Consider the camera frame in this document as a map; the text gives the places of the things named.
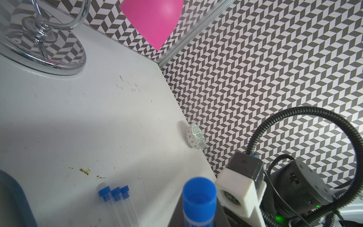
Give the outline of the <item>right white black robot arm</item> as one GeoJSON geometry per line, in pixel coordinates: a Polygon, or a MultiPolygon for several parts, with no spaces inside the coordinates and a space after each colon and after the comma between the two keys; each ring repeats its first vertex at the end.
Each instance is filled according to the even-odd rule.
{"type": "Polygon", "coordinates": [[[286,227],[288,218],[299,219],[295,227],[308,227],[322,217],[324,225],[331,227],[338,211],[363,189],[362,164],[357,166],[351,185],[340,194],[333,193],[315,171],[297,159],[274,173],[269,168],[263,174],[267,189],[261,212],[268,227],[286,227]]]}

